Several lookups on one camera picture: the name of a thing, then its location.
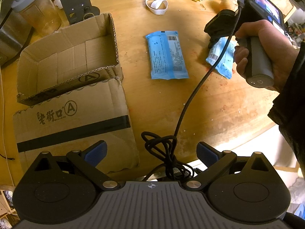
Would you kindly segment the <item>dark sleeve right forearm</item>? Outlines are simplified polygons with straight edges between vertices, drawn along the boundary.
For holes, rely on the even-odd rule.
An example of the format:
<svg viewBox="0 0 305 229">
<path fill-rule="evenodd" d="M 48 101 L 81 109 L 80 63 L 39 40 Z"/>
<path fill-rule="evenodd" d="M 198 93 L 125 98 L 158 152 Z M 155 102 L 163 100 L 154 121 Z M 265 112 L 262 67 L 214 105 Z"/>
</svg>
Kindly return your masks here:
<svg viewBox="0 0 305 229">
<path fill-rule="evenodd" d="M 268 113 L 292 148 L 304 173 L 304 43 L 282 92 Z"/>
</svg>

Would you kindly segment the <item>person's right hand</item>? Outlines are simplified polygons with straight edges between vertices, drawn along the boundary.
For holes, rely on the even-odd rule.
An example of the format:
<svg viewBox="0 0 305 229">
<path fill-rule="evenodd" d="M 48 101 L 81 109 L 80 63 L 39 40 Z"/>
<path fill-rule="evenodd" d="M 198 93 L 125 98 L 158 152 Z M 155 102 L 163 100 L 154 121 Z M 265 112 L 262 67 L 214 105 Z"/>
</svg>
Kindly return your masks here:
<svg viewBox="0 0 305 229">
<path fill-rule="evenodd" d="M 237 39 L 258 37 L 272 63 L 274 85 L 268 90 L 282 92 L 298 55 L 290 41 L 267 20 L 246 22 L 235 33 Z"/>
</svg>

